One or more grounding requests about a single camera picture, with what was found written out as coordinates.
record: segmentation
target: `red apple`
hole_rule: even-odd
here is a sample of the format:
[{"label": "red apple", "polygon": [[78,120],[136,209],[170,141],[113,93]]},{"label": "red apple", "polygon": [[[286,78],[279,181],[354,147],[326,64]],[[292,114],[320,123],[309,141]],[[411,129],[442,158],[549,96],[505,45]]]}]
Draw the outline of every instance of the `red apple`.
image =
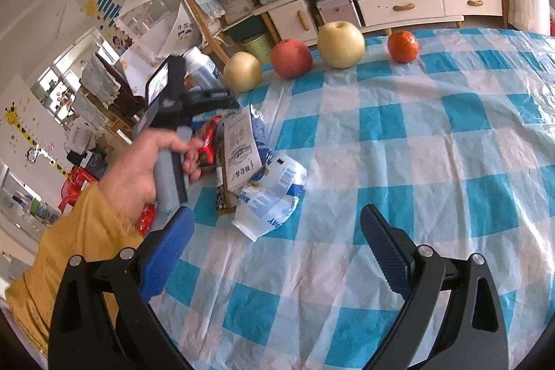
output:
[{"label": "red apple", "polygon": [[313,58],[305,44],[296,38],[281,40],[272,49],[274,70],[281,77],[294,79],[310,71]]}]

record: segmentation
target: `snack package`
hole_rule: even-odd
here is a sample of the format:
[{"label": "snack package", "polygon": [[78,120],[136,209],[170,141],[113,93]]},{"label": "snack package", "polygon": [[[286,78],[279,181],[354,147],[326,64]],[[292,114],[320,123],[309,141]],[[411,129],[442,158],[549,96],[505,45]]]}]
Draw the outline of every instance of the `snack package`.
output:
[{"label": "snack package", "polygon": [[228,190],[225,179],[224,137],[216,137],[216,212],[232,214],[237,203],[237,196]]},{"label": "snack package", "polygon": [[204,144],[199,148],[199,170],[211,171],[216,168],[216,129],[221,121],[221,115],[216,115],[204,123],[195,132],[195,137],[203,140]]},{"label": "snack package", "polygon": [[239,194],[243,185],[272,157],[266,145],[266,132],[262,113],[252,105],[227,117],[224,126],[225,177],[228,190]]},{"label": "snack package", "polygon": [[259,180],[251,180],[242,188],[231,223],[255,242],[287,221],[299,203],[305,181],[306,169],[279,153]]}]

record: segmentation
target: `table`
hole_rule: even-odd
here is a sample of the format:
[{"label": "table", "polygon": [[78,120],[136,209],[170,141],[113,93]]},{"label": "table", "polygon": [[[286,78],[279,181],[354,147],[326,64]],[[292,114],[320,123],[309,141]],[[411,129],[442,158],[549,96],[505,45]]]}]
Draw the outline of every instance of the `table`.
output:
[{"label": "table", "polygon": [[314,52],[308,74],[285,81],[267,67],[242,97],[264,113],[268,143],[307,168],[306,190],[252,243],[216,214],[213,180],[193,185],[195,232],[153,306],[196,370],[364,366],[402,306],[360,232],[369,202],[416,244],[485,256],[511,368],[535,343],[555,310],[555,40],[415,34],[413,63],[367,38],[354,67],[331,70]]}]

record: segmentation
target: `drawer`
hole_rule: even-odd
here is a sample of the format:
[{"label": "drawer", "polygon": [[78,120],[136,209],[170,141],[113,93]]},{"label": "drawer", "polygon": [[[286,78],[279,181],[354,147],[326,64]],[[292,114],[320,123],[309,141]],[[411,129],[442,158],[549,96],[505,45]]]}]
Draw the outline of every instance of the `drawer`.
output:
[{"label": "drawer", "polygon": [[359,7],[367,27],[445,16],[443,0],[359,0]]},{"label": "drawer", "polygon": [[445,16],[503,16],[501,0],[443,0]]},{"label": "drawer", "polygon": [[301,41],[318,38],[318,29],[309,13],[305,0],[282,5],[268,12],[281,39],[297,38]]}]

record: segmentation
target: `apple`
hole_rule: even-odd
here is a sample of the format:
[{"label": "apple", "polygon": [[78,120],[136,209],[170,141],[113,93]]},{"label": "apple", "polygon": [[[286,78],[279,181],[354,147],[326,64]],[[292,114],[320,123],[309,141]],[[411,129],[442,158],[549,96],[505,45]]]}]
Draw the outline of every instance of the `apple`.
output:
[{"label": "apple", "polygon": [[286,79],[294,79],[310,71],[312,54],[306,45],[296,38],[281,40],[272,49],[274,71]]},{"label": "apple", "polygon": [[248,52],[237,52],[224,67],[224,80],[237,93],[250,91],[262,80],[260,62]]},{"label": "apple", "polygon": [[364,37],[354,24],[335,21],[320,29],[318,51],[332,68],[345,69],[357,64],[364,50]]}]

